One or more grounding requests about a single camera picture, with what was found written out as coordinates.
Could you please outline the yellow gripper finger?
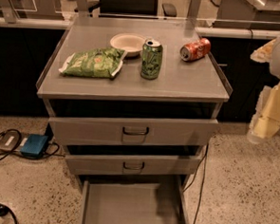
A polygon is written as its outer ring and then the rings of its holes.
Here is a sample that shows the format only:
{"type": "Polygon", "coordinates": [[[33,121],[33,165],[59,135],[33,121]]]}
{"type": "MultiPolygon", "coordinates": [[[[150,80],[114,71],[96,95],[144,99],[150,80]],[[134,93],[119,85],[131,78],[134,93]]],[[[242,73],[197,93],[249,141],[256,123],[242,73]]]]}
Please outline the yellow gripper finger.
{"type": "Polygon", "coordinates": [[[256,49],[251,55],[250,58],[260,64],[268,63],[271,60],[273,45],[275,40],[268,41],[262,47],[256,49]]]}
{"type": "Polygon", "coordinates": [[[264,86],[250,122],[247,139],[260,144],[272,138],[280,130],[280,83],[264,86]]]}

